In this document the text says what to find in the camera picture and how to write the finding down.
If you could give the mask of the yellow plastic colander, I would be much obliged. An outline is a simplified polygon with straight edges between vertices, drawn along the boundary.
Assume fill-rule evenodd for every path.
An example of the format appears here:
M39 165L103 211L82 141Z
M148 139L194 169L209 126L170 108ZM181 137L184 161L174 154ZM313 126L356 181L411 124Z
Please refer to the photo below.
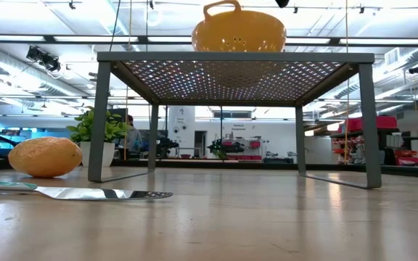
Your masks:
M204 20L192 31L195 51L281 52L287 31L282 21L262 12L243 10L237 0L203 7Z

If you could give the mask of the grey perforated metal stand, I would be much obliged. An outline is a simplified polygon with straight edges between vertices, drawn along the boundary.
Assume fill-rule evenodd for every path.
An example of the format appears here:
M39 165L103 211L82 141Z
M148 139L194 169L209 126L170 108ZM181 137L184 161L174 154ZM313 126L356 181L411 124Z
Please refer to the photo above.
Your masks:
M295 109L298 172L306 176L303 107L352 76L359 77L366 189L382 185L370 53L125 52L97 55L97 89L88 180L102 181L110 79L117 77L152 108L148 169L156 167L157 118L162 105Z

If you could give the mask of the red storage bins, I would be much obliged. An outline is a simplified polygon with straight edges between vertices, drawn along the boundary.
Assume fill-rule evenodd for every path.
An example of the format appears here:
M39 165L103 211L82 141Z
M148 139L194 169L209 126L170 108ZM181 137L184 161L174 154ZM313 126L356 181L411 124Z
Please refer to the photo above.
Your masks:
M397 119L391 116L377 116L377 129L396 129ZM348 132L362 131L363 120L361 117L351 118L348 123Z

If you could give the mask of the red crates row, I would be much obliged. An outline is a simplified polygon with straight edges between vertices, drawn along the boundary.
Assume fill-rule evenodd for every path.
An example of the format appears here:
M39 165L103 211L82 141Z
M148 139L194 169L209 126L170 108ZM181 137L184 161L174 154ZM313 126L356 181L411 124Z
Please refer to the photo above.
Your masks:
M259 155L227 155L228 160L238 160L238 161L258 161L262 160L262 156Z

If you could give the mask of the dark shelf unit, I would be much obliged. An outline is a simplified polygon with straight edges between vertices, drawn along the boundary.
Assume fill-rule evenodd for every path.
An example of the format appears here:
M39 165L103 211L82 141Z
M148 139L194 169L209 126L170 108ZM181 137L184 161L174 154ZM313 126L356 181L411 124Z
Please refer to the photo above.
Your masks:
M348 132L348 124L339 125L339 133L331 135L332 153L337 155L339 165L365 165L364 132ZM377 129L380 164L418 167L418 152L411 148L411 142L418 137L404 134L396 129Z

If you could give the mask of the person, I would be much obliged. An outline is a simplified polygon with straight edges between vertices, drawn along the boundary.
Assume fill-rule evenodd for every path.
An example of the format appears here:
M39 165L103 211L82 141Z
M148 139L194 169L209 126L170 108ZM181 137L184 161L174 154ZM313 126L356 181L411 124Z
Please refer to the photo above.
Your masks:
M142 147L142 136L140 131L134 127L134 119L131 115L127 116L127 123L129 125L124 146L130 152L140 152Z

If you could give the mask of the overhead light beam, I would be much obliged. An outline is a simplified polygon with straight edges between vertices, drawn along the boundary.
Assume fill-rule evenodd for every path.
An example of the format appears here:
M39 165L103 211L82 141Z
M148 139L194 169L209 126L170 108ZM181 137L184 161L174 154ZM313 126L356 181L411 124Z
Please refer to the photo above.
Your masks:
M126 44L190 45L191 36L19 35L0 34L0 44ZM292 46L414 47L418 38L301 37L288 36Z

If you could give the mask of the green plant in white pot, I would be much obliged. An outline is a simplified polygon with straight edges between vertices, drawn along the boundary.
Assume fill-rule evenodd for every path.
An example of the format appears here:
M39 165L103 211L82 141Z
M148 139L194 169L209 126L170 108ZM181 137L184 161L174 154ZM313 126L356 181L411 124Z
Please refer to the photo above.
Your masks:
M89 155L91 148L91 135L94 122L94 108L89 109L82 115L75 118L77 125L70 125L70 139L79 145L83 153L82 165L89 166ZM115 148L119 141L124 139L131 126L126 123L124 116L115 113L113 109L107 110L104 127L104 146L102 154L102 167L109 167L113 161Z

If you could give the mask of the black ceiling spotlight cluster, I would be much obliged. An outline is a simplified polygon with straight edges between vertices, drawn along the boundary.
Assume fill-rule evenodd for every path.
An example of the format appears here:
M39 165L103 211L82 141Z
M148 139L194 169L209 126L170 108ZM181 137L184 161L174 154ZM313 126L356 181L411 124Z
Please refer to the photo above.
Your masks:
M59 72L62 67L59 61L59 57L42 51L37 46L29 47L26 58L31 62L38 63L51 73Z

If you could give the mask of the large yellow mango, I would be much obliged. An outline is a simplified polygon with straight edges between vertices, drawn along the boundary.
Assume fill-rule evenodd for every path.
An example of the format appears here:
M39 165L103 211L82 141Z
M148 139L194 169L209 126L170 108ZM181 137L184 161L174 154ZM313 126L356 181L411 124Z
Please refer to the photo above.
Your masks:
M65 175L82 161L80 147L68 138L41 137L25 140L8 154L10 165L37 178Z

